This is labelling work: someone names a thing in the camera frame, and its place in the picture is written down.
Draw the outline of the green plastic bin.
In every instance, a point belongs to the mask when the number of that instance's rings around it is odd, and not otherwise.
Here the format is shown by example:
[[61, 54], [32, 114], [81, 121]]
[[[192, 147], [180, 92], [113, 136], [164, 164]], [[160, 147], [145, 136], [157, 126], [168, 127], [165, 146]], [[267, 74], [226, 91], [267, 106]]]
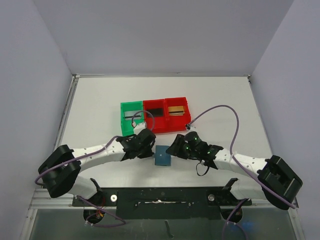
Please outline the green plastic bin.
[[134, 133], [132, 119], [136, 112], [144, 109], [142, 101], [131, 101], [120, 103], [120, 125], [123, 136], [129, 136]]

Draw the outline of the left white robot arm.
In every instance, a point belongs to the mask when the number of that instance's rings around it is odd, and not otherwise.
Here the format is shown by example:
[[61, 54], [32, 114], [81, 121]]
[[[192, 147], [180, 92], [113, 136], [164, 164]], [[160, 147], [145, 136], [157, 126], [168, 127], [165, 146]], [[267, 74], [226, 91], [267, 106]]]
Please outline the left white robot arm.
[[35, 183], [42, 180], [51, 198], [65, 194], [95, 198], [102, 192], [99, 184], [94, 178], [80, 176], [81, 172], [106, 163], [151, 157], [155, 142], [156, 135], [145, 128], [138, 134], [114, 136], [106, 144], [93, 147], [71, 149], [61, 145], [38, 168]]

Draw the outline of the red plastic bin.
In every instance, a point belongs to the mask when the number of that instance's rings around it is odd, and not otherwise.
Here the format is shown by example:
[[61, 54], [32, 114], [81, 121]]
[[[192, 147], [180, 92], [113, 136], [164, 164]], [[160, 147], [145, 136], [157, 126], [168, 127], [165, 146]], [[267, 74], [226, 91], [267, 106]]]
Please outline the red plastic bin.
[[143, 109], [152, 114], [155, 120], [153, 132], [155, 134], [162, 134], [167, 128], [167, 116], [165, 114], [165, 100], [153, 99], [144, 100]]
[[191, 114], [186, 97], [172, 97], [164, 99], [168, 117], [166, 126], [168, 132], [179, 132], [186, 129], [191, 121]]

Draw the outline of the blue leather card holder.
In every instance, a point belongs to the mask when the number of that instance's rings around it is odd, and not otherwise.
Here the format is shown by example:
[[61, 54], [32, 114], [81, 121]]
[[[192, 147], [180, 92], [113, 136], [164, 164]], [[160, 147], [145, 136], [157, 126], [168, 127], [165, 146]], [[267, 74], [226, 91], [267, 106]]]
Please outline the blue leather card holder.
[[171, 166], [171, 155], [167, 153], [167, 145], [156, 145], [154, 154], [154, 165], [161, 167]]

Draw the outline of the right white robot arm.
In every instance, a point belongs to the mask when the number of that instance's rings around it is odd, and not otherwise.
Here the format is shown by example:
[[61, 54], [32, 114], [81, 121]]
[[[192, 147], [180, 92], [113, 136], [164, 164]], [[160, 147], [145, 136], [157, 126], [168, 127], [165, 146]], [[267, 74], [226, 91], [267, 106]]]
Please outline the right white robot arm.
[[238, 200], [262, 199], [281, 210], [294, 209], [293, 201], [303, 186], [301, 178], [281, 157], [257, 158], [232, 153], [227, 148], [201, 140], [195, 131], [178, 134], [166, 153], [197, 160], [208, 168], [250, 177], [257, 186], [237, 183], [231, 187], [231, 194]]

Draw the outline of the silver VIP card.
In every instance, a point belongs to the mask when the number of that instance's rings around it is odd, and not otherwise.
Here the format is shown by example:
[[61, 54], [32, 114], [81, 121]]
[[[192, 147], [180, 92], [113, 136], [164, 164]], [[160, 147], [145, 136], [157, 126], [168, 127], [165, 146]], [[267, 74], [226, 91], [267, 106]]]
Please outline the silver VIP card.
[[124, 112], [124, 119], [126, 121], [129, 121], [129, 120], [140, 120], [142, 118], [142, 113], [139, 112], [137, 113], [138, 111], [137, 110], [130, 110], [130, 111], [125, 111]]

